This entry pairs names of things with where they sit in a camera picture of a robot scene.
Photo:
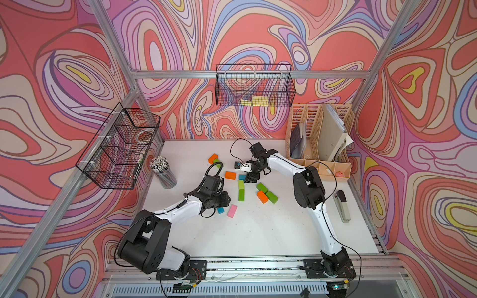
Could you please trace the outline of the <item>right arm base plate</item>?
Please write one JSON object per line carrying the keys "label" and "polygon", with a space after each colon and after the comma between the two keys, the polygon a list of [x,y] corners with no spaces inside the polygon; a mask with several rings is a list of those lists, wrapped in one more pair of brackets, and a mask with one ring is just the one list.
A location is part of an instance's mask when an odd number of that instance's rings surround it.
{"label": "right arm base plate", "polygon": [[305,271],[308,279],[349,279],[353,280],[357,274],[350,260],[333,263],[324,259],[304,259],[299,269]]}

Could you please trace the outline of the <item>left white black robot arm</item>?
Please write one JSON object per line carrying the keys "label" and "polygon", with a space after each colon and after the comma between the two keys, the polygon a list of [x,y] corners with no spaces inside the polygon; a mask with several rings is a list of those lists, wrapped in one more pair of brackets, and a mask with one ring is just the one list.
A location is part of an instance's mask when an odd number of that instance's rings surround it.
{"label": "left white black robot arm", "polygon": [[175,278],[185,278],[190,272],[190,255],[168,244],[173,228],[208,210],[227,207],[230,202],[224,179],[207,175],[174,206],[163,211],[140,211],[121,238],[116,254],[145,274],[165,271]]}

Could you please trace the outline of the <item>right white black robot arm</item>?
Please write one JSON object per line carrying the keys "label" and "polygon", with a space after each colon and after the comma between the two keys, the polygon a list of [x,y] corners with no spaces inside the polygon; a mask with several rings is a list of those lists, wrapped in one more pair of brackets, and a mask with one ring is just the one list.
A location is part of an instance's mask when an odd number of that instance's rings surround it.
{"label": "right white black robot arm", "polygon": [[353,269],[345,245],[341,244],[330,223],[325,202],[328,197],[319,176],[313,166],[301,166],[282,156],[278,151],[266,150],[261,143],[250,146],[252,159],[247,162],[236,161],[234,168],[246,173],[247,183],[256,183],[260,174],[267,175],[277,171],[293,181],[294,198],[307,209],[314,227],[322,241],[322,266],[329,275],[337,275],[342,269]]}

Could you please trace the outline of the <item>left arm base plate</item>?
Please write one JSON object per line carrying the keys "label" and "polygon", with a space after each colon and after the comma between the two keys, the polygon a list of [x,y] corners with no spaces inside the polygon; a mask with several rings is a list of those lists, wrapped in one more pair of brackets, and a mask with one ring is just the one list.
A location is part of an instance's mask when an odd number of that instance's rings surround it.
{"label": "left arm base plate", "polygon": [[187,261],[180,269],[159,269],[156,273],[158,281],[202,281],[207,276],[205,259]]}

